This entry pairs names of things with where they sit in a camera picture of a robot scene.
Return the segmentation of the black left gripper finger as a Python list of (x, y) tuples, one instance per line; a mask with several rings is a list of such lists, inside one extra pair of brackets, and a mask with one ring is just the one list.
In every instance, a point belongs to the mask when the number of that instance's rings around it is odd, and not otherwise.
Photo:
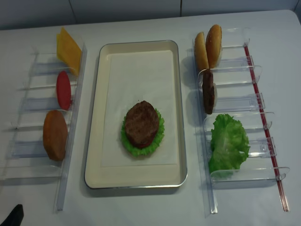
[(16, 205), (0, 226), (20, 226), (24, 218), (23, 205)]

